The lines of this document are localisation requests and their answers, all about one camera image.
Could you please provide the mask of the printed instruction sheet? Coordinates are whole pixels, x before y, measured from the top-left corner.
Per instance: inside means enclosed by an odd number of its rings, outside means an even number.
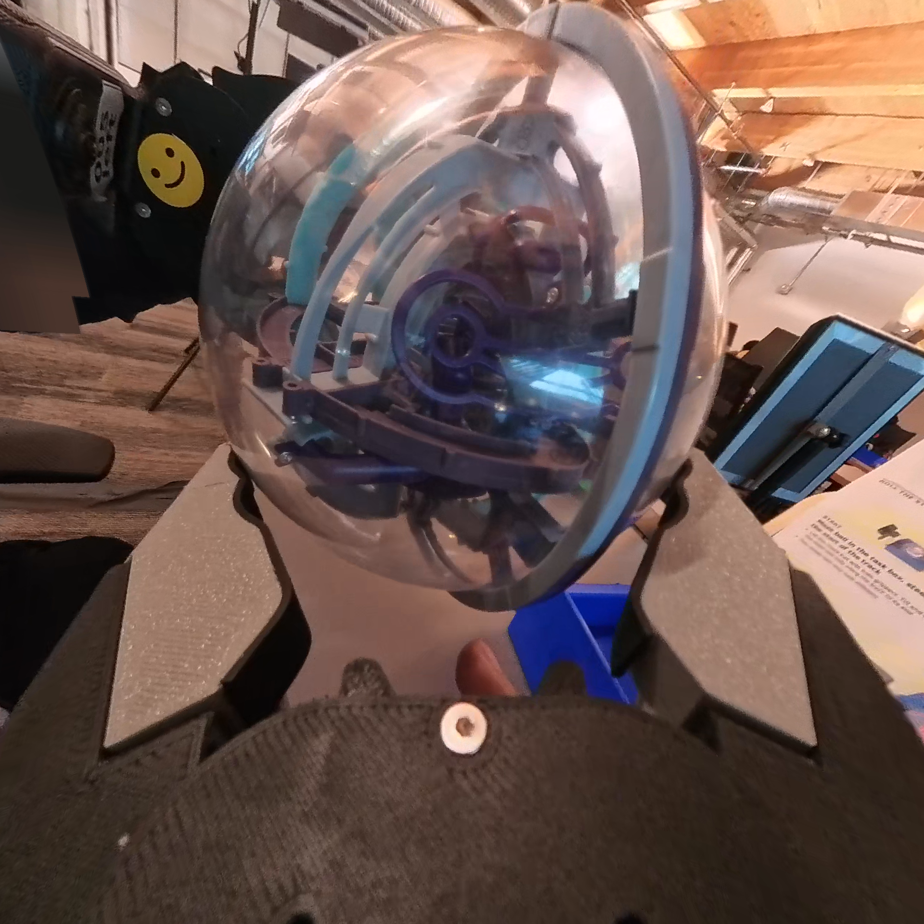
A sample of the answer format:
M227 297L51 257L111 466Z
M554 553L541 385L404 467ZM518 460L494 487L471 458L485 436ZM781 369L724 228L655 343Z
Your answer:
M765 526L899 697L923 693L923 444Z

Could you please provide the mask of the person's right hand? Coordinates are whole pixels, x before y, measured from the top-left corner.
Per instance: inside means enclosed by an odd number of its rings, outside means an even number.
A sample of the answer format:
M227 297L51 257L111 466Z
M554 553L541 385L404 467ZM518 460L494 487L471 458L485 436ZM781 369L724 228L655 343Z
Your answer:
M469 641L456 660L456 687L468 699L514 697L518 691L484 639Z

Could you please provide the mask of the blue plastic bin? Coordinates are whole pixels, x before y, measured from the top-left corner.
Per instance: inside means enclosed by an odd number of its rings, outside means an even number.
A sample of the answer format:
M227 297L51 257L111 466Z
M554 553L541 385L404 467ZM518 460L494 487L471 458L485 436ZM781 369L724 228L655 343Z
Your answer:
M575 584L517 610L507 634L529 692L539 692L553 664L568 662L581 669L591 696L636 705L639 694L632 677L611 672L616 630L629 594L625 584Z

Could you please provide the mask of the silver air duct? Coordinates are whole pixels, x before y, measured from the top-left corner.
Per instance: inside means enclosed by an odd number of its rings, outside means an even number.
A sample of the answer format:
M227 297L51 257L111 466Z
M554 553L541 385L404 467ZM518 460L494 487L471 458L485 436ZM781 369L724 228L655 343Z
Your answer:
M879 237L887 242L923 244L923 198L899 192L849 191L833 194L779 188L760 203L763 214L797 220L845 237Z

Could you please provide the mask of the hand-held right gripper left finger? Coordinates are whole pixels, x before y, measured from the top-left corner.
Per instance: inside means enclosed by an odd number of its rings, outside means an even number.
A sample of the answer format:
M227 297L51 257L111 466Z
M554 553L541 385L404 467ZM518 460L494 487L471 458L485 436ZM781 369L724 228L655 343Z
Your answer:
M206 713L232 732L261 722L309 648L254 485L221 445L130 558L103 746L123 751Z

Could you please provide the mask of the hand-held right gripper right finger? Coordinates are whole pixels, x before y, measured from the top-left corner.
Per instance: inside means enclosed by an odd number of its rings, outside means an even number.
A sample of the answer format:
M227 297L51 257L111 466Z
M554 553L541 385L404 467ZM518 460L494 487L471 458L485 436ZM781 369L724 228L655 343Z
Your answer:
M797 754L818 744L790 566L703 454L665 494L611 672L689 732L723 719Z

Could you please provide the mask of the blue framed monitor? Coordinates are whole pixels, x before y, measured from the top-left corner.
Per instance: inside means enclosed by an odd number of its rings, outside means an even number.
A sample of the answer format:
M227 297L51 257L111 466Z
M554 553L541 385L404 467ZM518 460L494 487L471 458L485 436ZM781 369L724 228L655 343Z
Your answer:
M706 456L764 522L817 491L922 388L920 346L828 317L796 341Z

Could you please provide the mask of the thin black rod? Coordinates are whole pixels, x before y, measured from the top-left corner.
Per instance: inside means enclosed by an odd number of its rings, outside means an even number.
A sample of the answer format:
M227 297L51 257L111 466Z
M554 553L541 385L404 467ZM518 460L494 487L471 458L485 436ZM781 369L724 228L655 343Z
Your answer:
M200 353L201 340L199 337L193 338L182 351L182 358L168 377L167 381L161 386L158 392L148 403L146 410L148 413L154 413L164 402L173 388L177 385L184 372L190 367Z

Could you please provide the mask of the clear plastic maze ball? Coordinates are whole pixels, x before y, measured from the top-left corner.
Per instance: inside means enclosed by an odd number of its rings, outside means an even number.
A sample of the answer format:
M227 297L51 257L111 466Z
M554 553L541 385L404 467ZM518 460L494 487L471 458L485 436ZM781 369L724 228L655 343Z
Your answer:
M515 610L687 460L722 242L676 89L588 3L377 40L272 110L202 261L220 421L363 570Z

